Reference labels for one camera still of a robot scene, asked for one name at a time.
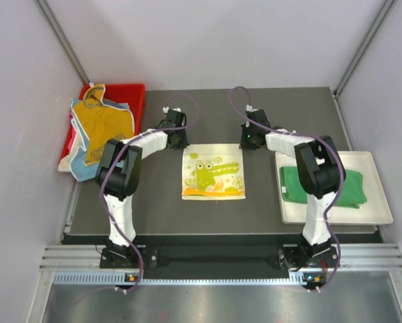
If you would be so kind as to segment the yellow green patterned towel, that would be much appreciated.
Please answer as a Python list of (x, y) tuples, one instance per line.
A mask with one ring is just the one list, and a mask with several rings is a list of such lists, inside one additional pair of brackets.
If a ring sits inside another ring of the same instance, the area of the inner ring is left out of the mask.
[(182, 198), (186, 201), (243, 200), (245, 179), (239, 145), (187, 146), (182, 155)]

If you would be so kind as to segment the green microfiber towel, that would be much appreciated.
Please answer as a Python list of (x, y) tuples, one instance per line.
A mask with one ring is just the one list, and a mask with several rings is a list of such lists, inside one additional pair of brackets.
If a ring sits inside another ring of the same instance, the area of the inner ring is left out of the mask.
[[(307, 204), (307, 194), (300, 184), (297, 168), (294, 166), (284, 166), (279, 169), (279, 172), (280, 186), (286, 187), (286, 194), (281, 192), (284, 201)], [(360, 172), (346, 170), (343, 189), (335, 206), (359, 209), (360, 205), (367, 202), (362, 184), (363, 175)]]

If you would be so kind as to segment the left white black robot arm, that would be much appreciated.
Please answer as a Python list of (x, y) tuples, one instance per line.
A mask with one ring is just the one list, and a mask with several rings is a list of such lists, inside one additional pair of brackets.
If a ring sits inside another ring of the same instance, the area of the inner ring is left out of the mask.
[(186, 114), (179, 108), (165, 108), (164, 112), (165, 118), (158, 127), (131, 139), (110, 139), (106, 143), (95, 175), (100, 201), (110, 222), (110, 234), (102, 251), (103, 268), (130, 268), (143, 261), (134, 245), (132, 219), (132, 200), (140, 182), (142, 161), (167, 148), (188, 146)]

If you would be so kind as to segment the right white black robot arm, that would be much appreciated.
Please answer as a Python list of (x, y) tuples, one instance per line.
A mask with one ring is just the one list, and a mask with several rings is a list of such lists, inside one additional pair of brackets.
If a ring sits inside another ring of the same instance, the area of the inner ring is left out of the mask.
[(291, 157), (296, 162), (299, 184), (307, 195), (305, 225), (298, 244), (301, 261), (307, 266), (321, 262), (331, 249), (330, 209), (346, 178), (335, 145), (328, 136), (310, 137), (272, 128), (262, 109), (245, 108), (240, 148), (265, 147)]

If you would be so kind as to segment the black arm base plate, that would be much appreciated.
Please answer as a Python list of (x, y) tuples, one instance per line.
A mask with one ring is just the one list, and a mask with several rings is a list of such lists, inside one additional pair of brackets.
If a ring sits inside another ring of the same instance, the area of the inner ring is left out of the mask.
[(270, 279), (305, 269), (325, 274), (337, 261), (334, 243), (311, 247), (300, 234), (144, 235), (133, 246), (107, 241), (99, 266), (141, 269), (146, 279)]

